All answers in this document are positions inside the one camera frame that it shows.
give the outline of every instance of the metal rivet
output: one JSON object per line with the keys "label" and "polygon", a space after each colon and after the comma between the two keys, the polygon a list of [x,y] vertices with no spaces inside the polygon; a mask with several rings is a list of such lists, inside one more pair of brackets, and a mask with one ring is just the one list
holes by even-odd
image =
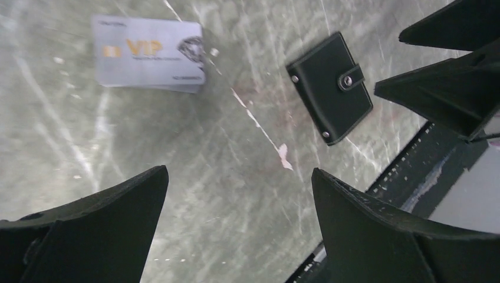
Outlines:
{"label": "metal rivet", "polygon": [[353,79],[349,77],[348,75],[344,78],[344,84],[348,87],[353,85]]}

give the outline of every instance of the wallet strap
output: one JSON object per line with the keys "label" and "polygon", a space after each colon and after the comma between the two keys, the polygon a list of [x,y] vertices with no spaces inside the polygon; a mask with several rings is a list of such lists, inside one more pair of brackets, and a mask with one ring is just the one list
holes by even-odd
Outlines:
{"label": "wallet strap", "polygon": [[350,91],[364,81],[364,75],[359,64],[348,70],[338,78],[338,87],[342,91]]}

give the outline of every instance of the marble surface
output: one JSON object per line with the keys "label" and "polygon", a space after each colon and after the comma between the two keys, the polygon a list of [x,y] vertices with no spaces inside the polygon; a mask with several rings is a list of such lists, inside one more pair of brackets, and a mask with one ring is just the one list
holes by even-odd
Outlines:
{"label": "marble surface", "polygon": [[[0,216],[16,220],[166,164],[169,190],[142,281],[284,282],[321,240],[313,168],[366,190],[424,123],[372,97],[368,117],[327,147],[284,66],[340,30],[372,94],[376,81],[457,55],[397,40],[444,5],[3,0]],[[92,14],[201,22],[203,91],[99,86]]]}

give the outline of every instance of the vip card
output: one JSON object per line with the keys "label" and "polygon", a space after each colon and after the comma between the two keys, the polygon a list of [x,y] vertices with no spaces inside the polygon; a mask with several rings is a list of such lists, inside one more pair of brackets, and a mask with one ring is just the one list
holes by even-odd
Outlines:
{"label": "vip card", "polygon": [[101,85],[193,92],[205,82],[198,23],[95,15],[92,29]]}

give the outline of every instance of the black wallet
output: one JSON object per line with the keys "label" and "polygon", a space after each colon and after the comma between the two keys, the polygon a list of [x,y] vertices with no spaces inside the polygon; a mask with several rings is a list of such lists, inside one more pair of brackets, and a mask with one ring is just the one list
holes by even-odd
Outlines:
{"label": "black wallet", "polygon": [[373,109],[363,72],[340,32],[289,64],[287,71],[329,146],[340,142]]}

